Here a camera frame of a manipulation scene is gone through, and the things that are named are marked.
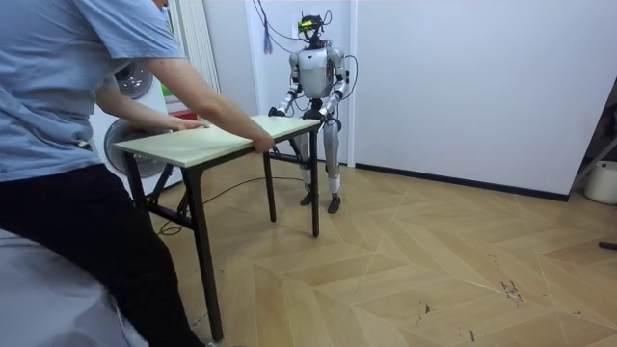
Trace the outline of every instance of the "gray cloth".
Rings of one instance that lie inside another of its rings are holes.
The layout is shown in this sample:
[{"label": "gray cloth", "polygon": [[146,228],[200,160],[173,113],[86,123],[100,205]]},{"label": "gray cloth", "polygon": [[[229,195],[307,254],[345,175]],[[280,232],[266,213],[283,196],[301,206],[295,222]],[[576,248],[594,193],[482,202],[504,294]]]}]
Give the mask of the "gray cloth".
[{"label": "gray cloth", "polygon": [[0,229],[0,344],[148,347],[93,277]]}]

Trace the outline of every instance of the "robot leg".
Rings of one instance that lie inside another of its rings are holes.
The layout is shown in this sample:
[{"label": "robot leg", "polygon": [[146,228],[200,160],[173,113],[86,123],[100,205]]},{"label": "robot leg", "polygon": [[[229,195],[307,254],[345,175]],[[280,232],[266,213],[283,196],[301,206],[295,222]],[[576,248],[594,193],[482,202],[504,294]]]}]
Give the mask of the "robot leg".
[{"label": "robot leg", "polygon": [[[291,148],[296,153],[296,157],[306,162],[309,160],[309,134],[302,134],[300,136],[296,136],[295,138],[289,140],[291,144]],[[302,176],[302,180],[305,181],[305,189],[307,190],[307,195],[300,201],[302,206],[309,205],[311,202],[310,197],[310,168],[307,165],[300,165],[300,174]]]},{"label": "robot leg", "polygon": [[332,202],[328,213],[336,213],[340,207],[340,174],[338,166],[338,131],[340,124],[337,120],[328,119],[324,124],[324,147],[326,149],[326,171],[328,172],[328,188],[332,194]]}]

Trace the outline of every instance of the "black pants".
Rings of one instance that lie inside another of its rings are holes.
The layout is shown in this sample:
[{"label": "black pants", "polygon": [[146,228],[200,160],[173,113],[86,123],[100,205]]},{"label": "black pants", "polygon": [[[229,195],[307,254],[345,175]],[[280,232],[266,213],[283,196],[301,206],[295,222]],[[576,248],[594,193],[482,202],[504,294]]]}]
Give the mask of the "black pants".
[{"label": "black pants", "polygon": [[105,166],[0,182],[0,228],[92,274],[151,347],[203,346],[187,322],[167,247]]}]

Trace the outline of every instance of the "white bucket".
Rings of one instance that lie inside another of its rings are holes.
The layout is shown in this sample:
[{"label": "white bucket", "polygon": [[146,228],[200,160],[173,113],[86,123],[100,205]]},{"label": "white bucket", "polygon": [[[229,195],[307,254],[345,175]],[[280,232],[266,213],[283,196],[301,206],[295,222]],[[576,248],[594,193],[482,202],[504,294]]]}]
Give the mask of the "white bucket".
[{"label": "white bucket", "polygon": [[596,164],[585,187],[585,197],[617,204],[617,163],[600,161]]}]

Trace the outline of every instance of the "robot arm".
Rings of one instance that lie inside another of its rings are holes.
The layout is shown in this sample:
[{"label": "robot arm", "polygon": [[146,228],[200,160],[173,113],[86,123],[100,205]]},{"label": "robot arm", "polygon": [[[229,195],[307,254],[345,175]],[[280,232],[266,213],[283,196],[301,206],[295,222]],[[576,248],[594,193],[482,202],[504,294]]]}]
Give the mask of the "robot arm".
[{"label": "robot arm", "polygon": [[298,53],[291,53],[291,55],[289,55],[289,65],[291,67],[291,85],[289,86],[289,91],[281,101],[279,108],[275,109],[273,107],[270,109],[270,116],[286,115],[291,103],[298,98],[298,94],[302,92],[302,85],[300,85],[300,70],[298,68]]},{"label": "robot arm", "polygon": [[349,71],[345,69],[345,53],[340,48],[328,48],[328,59],[333,62],[335,66],[335,90],[328,97],[328,100],[319,110],[319,113],[323,117],[327,117],[332,114],[340,100],[345,96],[347,91],[347,84],[349,84]]}]

